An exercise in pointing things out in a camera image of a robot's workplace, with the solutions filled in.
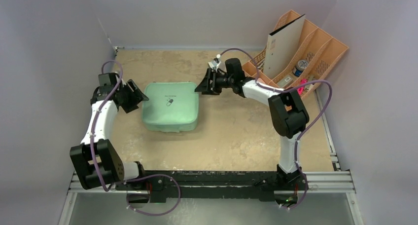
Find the pink marker in organizer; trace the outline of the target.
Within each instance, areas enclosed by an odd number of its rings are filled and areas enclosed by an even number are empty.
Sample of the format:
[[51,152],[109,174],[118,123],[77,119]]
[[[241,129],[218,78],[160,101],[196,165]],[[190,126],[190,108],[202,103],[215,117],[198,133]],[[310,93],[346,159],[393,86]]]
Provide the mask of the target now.
[[302,79],[301,80],[301,82],[300,82],[300,84],[298,85],[298,88],[297,88],[297,92],[298,92],[299,95],[301,95],[303,93],[303,91],[305,89],[304,84],[307,83],[307,82],[308,82],[307,79]]

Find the pink desk organizer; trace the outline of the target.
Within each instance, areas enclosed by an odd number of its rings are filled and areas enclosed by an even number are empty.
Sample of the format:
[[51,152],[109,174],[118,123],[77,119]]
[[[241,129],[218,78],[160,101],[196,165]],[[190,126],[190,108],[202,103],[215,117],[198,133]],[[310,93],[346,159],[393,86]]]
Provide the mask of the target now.
[[243,64],[245,75],[257,77],[259,71],[264,84],[283,89],[296,87],[306,81],[325,79],[348,51],[347,45],[309,20],[304,21],[297,47],[286,68],[277,75],[268,76],[267,68],[264,67],[267,47],[255,56],[255,62],[249,60]]

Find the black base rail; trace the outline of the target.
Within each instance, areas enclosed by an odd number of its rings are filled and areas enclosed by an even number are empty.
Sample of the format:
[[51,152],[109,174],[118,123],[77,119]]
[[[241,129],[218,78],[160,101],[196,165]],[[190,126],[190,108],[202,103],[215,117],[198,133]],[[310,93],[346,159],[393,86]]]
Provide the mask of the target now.
[[307,177],[300,172],[276,171],[165,171],[146,170],[145,180],[119,183],[116,190],[144,191],[152,203],[168,198],[257,199],[296,204]]

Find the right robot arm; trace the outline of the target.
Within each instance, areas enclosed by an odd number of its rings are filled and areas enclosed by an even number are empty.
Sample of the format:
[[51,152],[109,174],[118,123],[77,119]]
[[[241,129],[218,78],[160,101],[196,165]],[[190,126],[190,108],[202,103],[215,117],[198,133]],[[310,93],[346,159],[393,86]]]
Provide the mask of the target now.
[[310,121],[308,111],[296,90],[283,90],[261,83],[254,77],[246,76],[238,58],[226,60],[226,70],[220,68],[217,56],[208,62],[205,77],[195,88],[203,95],[220,95],[224,88],[243,98],[256,100],[269,107],[272,125],[280,135],[279,168],[277,183],[288,189],[296,183],[294,172],[301,171],[298,144],[302,132]]

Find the mint green storage case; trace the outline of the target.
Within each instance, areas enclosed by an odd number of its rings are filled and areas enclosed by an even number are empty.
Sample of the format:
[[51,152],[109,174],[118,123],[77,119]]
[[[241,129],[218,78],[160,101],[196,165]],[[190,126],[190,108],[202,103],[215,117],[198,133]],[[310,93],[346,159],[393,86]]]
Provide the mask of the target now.
[[199,117],[199,94],[193,82],[153,82],[145,88],[141,118],[150,131],[192,131]]

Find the grey box in organizer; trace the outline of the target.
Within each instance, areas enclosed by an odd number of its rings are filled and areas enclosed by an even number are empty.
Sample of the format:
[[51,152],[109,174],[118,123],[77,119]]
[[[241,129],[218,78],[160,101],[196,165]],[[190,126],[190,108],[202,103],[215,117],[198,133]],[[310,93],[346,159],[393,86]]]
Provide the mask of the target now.
[[293,81],[294,81],[294,79],[291,75],[286,75],[281,80],[279,80],[277,82],[277,86],[279,88],[286,89],[293,83]]

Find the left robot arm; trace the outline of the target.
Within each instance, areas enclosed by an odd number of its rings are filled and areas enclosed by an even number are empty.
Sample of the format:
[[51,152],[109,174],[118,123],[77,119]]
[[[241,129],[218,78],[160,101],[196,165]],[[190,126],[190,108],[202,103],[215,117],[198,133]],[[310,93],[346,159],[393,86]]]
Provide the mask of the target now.
[[119,109],[130,113],[149,98],[133,80],[125,82],[119,73],[100,74],[99,86],[90,100],[92,115],[81,143],[70,149],[70,159],[84,189],[128,182],[135,190],[147,183],[140,162],[123,162],[110,141]]

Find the white folder in organizer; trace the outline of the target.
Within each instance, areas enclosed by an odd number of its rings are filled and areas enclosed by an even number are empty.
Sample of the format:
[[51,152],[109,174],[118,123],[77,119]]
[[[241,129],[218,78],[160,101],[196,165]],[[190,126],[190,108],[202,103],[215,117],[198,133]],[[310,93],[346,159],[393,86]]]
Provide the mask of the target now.
[[277,27],[268,34],[263,73],[274,79],[288,66],[298,50],[305,14],[283,15]]

